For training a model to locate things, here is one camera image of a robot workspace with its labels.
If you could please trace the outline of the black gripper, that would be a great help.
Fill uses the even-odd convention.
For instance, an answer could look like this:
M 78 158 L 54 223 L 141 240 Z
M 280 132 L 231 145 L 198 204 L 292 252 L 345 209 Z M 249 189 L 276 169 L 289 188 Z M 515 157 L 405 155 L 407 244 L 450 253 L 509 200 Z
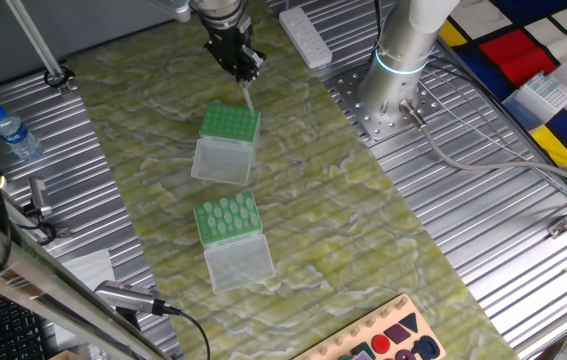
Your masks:
M 229 71 L 238 84 L 250 83 L 258 76 L 267 56 L 249 47 L 253 28 L 250 22 L 217 29 L 204 22 L 209 40 L 204 48 L 223 70 Z

